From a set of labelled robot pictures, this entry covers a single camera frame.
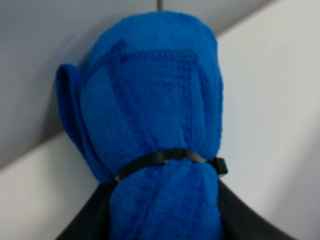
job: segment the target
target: white wall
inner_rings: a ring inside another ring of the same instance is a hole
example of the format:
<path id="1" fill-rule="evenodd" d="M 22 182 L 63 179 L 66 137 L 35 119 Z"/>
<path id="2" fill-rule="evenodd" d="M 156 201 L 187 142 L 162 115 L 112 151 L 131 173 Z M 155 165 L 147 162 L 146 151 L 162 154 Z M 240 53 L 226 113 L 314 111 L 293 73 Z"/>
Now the white wall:
<path id="1" fill-rule="evenodd" d="M 163 9 L 190 13 L 220 34 L 275 0 L 163 0 Z"/>
<path id="2" fill-rule="evenodd" d="M 319 9 L 281 0 L 219 38 L 223 180 L 301 240 L 320 239 Z"/>
<path id="3" fill-rule="evenodd" d="M 0 171 L 0 239 L 56 239 L 97 184 L 68 136 L 59 134 Z"/>

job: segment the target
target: black strap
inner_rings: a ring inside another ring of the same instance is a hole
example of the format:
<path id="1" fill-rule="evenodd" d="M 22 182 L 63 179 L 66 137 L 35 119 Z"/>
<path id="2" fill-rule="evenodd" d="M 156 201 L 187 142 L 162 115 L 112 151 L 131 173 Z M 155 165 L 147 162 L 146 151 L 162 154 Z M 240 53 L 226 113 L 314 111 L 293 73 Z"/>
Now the black strap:
<path id="1" fill-rule="evenodd" d="M 182 159 L 190 159 L 191 161 L 196 163 L 210 164 L 212 167 L 215 168 L 216 173 L 219 177 L 228 173 L 228 169 L 223 158 L 215 157 L 213 161 L 209 161 L 194 151 L 184 148 L 171 148 L 153 152 L 131 161 L 119 171 L 119 173 L 115 177 L 115 181 L 117 183 L 120 183 L 129 175 L 146 167 L 164 165 L 169 160 Z"/>

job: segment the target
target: gray wall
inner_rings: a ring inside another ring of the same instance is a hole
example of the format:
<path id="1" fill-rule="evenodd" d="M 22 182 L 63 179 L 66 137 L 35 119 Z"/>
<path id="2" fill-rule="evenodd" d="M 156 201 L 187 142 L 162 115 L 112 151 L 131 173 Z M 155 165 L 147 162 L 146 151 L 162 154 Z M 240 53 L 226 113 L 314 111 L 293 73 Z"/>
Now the gray wall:
<path id="1" fill-rule="evenodd" d="M 217 33 L 267 0 L 164 0 Z M 54 91 L 59 64 L 79 63 L 107 27 L 156 10 L 156 0 L 0 2 L 0 167 L 62 129 Z"/>

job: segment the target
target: blue towel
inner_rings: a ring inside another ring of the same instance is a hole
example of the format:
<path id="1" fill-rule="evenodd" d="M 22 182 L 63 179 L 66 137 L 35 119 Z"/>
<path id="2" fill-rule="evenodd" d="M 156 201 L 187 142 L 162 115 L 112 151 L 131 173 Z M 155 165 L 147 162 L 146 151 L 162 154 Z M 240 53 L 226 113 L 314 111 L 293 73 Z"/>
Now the blue towel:
<path id="1" fill-rule="evenodd" d="M 101 183 L 145 154 L 185 148 L 213 159 L 222 132 L 217 40 L 175 12 L 128 17 L 108 29 L 82 67 L 56 75 L 63 126 Z M 109 201 L 110 240 L 220 240 L 218 178 L 188 159 L 143 168 Z"/>

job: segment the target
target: blue fleece fabric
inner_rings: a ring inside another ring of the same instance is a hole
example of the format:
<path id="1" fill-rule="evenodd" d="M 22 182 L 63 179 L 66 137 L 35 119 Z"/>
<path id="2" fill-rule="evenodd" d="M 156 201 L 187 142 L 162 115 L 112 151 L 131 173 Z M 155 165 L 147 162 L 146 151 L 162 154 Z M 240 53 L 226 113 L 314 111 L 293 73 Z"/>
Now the blue fleece fabric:
<path id="1" fill-rule="evenodd" d="M 153 12 L 108 29 L 82 68 L 62 65 L 57 97 L 66 132 L 102 182 L 130 161 L 171 148 L 213 159 L 223 83 L 217 41 L 193 16 Z M 141 169 L 109 201 L 110 240 L 220 240 L 218 178 L 204 163 Z"/>

